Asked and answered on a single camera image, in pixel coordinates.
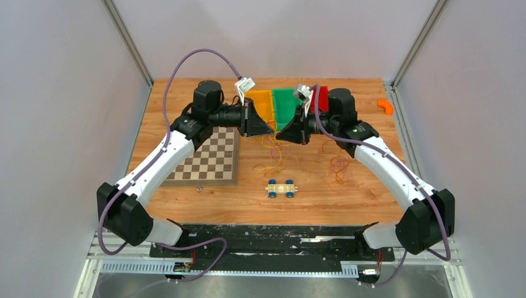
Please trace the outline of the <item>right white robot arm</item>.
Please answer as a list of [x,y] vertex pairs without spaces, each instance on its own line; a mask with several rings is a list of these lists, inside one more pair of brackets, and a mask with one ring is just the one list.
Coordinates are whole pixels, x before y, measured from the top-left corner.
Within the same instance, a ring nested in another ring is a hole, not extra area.
[[368,168],[389,190],[404,210],[397,223],[371,223],[356,235],[354,250],[370,259],[380,248],[404,248],[418,255],[423,251],[448,261],[448,237],[454,233],[455,198],[448,189],[436,190],[413,173],[389,148],[380,134],[359,120],[355,99],[346,88],[328,93],[329,110],[319,111],[321,87],[299,84],[293,95],[300,100],[291,121],[277,139],[307,145],[312,135],[325,135],[351,158]]

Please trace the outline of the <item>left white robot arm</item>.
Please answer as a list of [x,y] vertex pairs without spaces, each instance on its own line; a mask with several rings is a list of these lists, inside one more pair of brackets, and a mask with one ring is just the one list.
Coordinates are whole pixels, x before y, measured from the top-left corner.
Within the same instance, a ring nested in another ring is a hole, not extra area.
[[234,127],[243,137],[273,134],[245,93],[255,85],[251,78],[239,79],[234,87],[239,97],[224,104],[220,83],[198,83],[181,115],[167,126],[159,145],[131,173],[115,184],[102,183],[97,192],[99,228],[106,228],[124,244],[162,243],[175,257],[187,254],[190,241],[175,222],[154,219],[146,206],[176,166],[190,158],[213,134],[216,127]]

